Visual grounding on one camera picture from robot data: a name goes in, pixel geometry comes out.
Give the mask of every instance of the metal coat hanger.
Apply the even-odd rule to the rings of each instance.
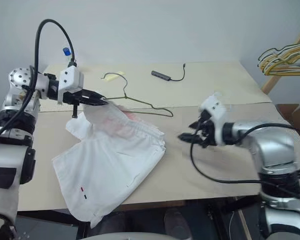
[[[128,86],[128,80],[121,74],[117,73],[117,72],[107,72],[106,74],[104,74],[104,76],[101,78],[101,79],[104,79],[107,75],[109,74],[114,74],[114,75],[117,75],[119,77],[122,77],[124,80],[125,80],[125,85],[123,87],[123,94],[124,96],[119,96],[119,97],[107,97],[105,99],[107,100],[115,100],[115,99],[129,99],[129,100],[132,100],[132,101],[135,101],[135,102],[138,102],[138,103],[141,103],[141,104],[146,104],[148,106],[150,106],[152,109],[155,109],[155,110],[163,110],[163,111],[166,111],[168,113],[170,113],[169,115],[167,114],[162,114],[162,113],[154,113],[154,112],[144,112],[144,111],[128,111],[129,113],[135,113],[135,114],[151,114],[151,115],[159,115],[159,116],[165,116],[165,117],[173,117],[174,116],[174,113],[164,107],[154,107],[151,103],[148,103],[148,102],[145,102],[145,101],[141,101],[141,100],[138,100],[138,99],[135,99],[135,98],[132,98],[132,97],[129,97],[127,96],[126,94],[126,87]]]

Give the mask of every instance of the cardboard box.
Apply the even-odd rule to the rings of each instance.
[[[281,116],[292,126],[300,128],[300,106],[299,104],[278,104],[276,105]]]

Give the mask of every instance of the white cloth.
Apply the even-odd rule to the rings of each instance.
[[[112,103],[85,106],[66,129],[81,142],[53,159],[54,170],[70,213],[93,228],[156,166],[164,134]]]

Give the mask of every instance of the green wire hanger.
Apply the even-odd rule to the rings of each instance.
[[[135,101],[135,102],[138,102],[138,103],[141,103],[141,104],[146,104],[148,106],[150,106],[152,109],[155,109],[155,110],[163,110],[163,111],[166,111],[168,113],[170,113],[169,115],[167,114],[163,114],[163,113],[154,113],[154,112],[144,112],[144,111],[128,111],[129,113],[135,113],[135,114],[151,114],[151,115],[159,115],[159,116],[165,116],[165,117],[173,117],[174,116],[174,113],[164,107],[154,107],[151,103],[148,103],[148,102],[145,102],[145,101],[141,101],[141,100],[137,100],[135,98],[132,98],[132,97],[129,97],[127,96],[126,94],[126,87],[128,86],[128,80],[121,74],[119,73],[116,73],[116,72],[107,72],[101,79],[104,79],[107,75],[109,74],[114,74],[114,75],[118,75],[119,77],[122,77],[124,80],[125,80],[125,85],[123,87],[123,93],[124,93],[124,96],[119,96],[119,97],[106,97],[105,99],[107,100],[115,100],[115,99],[129,99],[129,100],[132,100],[132,101]]]

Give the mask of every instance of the blue cap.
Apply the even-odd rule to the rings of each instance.
[[[70,56],[71,55],[71,52],[70,52],[70,50],[69,50],[68,47],[64,47],[62,50],[64,52],[64,55],[66,55],[66,56]]]

